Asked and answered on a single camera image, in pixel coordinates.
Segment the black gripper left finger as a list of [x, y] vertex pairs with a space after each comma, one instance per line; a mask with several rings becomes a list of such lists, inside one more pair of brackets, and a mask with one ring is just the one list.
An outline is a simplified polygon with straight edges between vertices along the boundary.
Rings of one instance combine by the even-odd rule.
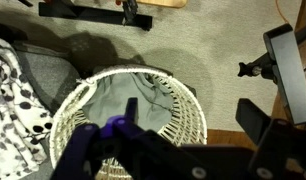
[[207, 169], [193, 155], [134, 123], [137, 100], [104, 127], [91, 123], [72, 133], [51, 180], [95, 180], [103, 162], [116, 159], [133, 180], [206, 180]]

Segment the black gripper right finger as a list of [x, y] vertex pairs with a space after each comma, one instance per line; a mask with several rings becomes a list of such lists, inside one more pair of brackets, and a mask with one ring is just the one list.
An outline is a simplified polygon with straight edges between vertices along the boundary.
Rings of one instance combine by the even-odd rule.
[[236, 121], [257, 146], [248, 165], [249, 173], [260, 180], [286, 180], [291, 171], [287, 160], [294, 159], [306, 172], [306, 130], [283, 119], [271, 119], [251, 100], [238, 100]]

